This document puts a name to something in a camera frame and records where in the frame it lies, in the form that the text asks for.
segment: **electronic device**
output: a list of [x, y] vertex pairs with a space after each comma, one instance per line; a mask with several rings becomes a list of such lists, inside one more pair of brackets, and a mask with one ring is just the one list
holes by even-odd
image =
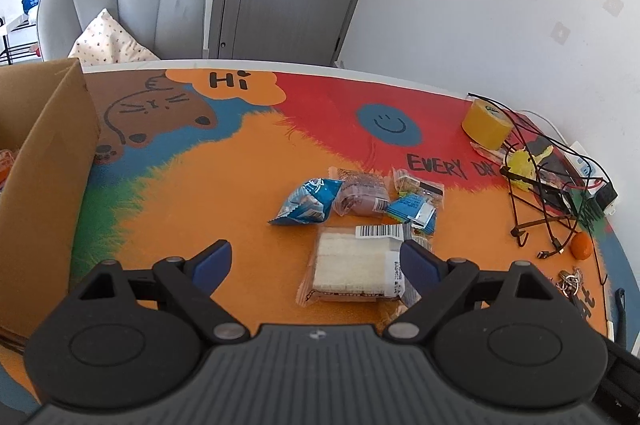
[[[596, 163], [589, 160], [587, 151], [584, 150], [584, 147], [579, 142], [574, 142], [573, 145], [571, 145], [571, 149], [581, 156], [569, 154], [568, 152], [563, 152], [563, 154], [567, 163], [576, 171], [578, 177], [591, 176], [593, 178], [602, 178], [606, 175]], [[613, 215], [618, 203], [618, 193], [614, 189], [613, 184], [610, 182], [598, 183], [596, 179], [593, 179], [588, 181], [588, 187], [587, 192], [596, 199], [598, 206], [604, 214]]]
[[[249, 330], [210, 299], [217, 241], [151, 270], [103, 261], [34, 332], [30, 425], [631, 424], [640, 360], [590, 328], [527, 261], [481, 271], [414, 241], [421, 299], [373, 326]], [[156, 301], [158, 310], [138, 300]]]

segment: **barcode label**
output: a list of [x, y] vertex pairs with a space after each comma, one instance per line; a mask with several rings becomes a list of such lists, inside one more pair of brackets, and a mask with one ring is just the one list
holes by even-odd
[[311, 219], [312, 221], [318, 221], [319, 223], [322, 223], [324, 221], [324, 214], [314, 209], [308, 209], [303, 214], [296, 216], [297, 219], [300, 219], [302, 217], [306, 217], [307, 219]]
[[392, 237], [404, 241], [402, 225], [362, 225], [356, 227], [356, 239], [372, 239], [374, 237]]
[[376, 198], [376, 202], [373, 205], [373, 211], [382, 212], [384, 214], [388, 206], [389, 206], [389, 202], [387, 200]]
[[431, 244], [427, 241], [426, 238], [422, 237], [421, 235], [415, 235], [415, 234], [412, 235], [411, 238], [416, 243], [418, 243], [422, 248], [424, 248], [426, 251], [431, 251]]

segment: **white cable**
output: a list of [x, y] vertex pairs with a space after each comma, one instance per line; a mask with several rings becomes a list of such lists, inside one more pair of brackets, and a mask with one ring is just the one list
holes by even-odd
[[535, 111], [529, 111], [529, 110], [519, 110], [519, 113], [529, 113], [529, 115], [536, 115], [538, 118], [544, 120], [546, 123], [548, 123], [551, 128], [556, 131], [556, 133], [558, 134], [558, 136], [560, 137], [560, 140], [562, 140], [564, 142], [564, 144], [569, 147], [569, 142], [567, 142], [567, 140], [565, 139], [564, 136], [562, 136], [562, 133], [559, 131], [558, 128], [556, 128], [556, 126], [554, 125], [554, 123], [549, 120], [548, 118], [546, 118], [545, 116], [540, 115], [540, 113], [536, 113]]

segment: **snack package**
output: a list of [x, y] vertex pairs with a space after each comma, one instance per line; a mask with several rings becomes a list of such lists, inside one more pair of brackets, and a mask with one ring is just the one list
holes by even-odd
[[377, 301], [404, 293], [400, 246], [408, 225], [319, 227], [296, 302]]
[[[433, 250], [431, 249], [431, 243], [429, 242], [429, 240], [421, 236], [419, 233], [417, 233], [416, 230], [413, 230], [412, 240], [418, 243], [425, 250], [433, 253]], [[404, 307], [404, 310], [406, 311], [406, 309], [416, 304], [418, 300], [420, 300], [421, 298], [422, 297], [420, 297], [420, 294], [413, 287], [411, 282], [409, 282], [407, 278], [404, 278], [404, 293], [401, 296], [401, 305]]]
[[411, 223], [413, 228], [427, 235], [433, 235], [435, 231], [436, 207], [429, 196], [409, 193], [391, 203], [386, 213], [401, 223]]
[[437, 209], [444, 208], [444, 185], [432, 181], [421, 180], [405, 170], [393, 169], [394, 186], [400, 196], [414, 193], [429, 199]]
[[329, 217], [331, 203], [340, 190], [341, 181], [314, 178], [306, 181], [287, 197], [271, 225], [306, 225], [322, 223]]
[[343, 182], [334, 201], [334, 210], [338, 215], [353, 212], [356, 215], [382, 217], [386, 212], [390, 199], [382, 176], [329, 167], [329, 177]]
[[380, 320], [376, 322], [376, 331], [382, 333], [384, 329], [400, 315], [408, 310], [401, 300], [381, 300], [378, 302]]
[[507, 156], [507, 151], [503, 148], [499, 148], [498, 150], [485, 149], [482, 145], [476, 144], [473, 140], [471, 140], [469, 144], [485, 160], [495, 163], [498, 167], [502, 167], [504, 164], [504, 158]]
[[14, 161], [14, 154], [10, 150], [0, 150], [0, 189], [4, 187], [4, 182], [9, 177]]

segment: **cartoon cat drawing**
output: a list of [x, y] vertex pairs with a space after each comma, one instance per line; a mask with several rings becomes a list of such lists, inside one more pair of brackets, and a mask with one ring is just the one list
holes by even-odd
[[199, 94], [167, 79], [164, 71], [123, 75], [124, 79], [104, 75], [87, 81], [101, 124], [95, 163], [113, 163], [126, 145], [145, 147], [163, 132], [184, 126], [213, 129], [217, 125], [210, 105]]

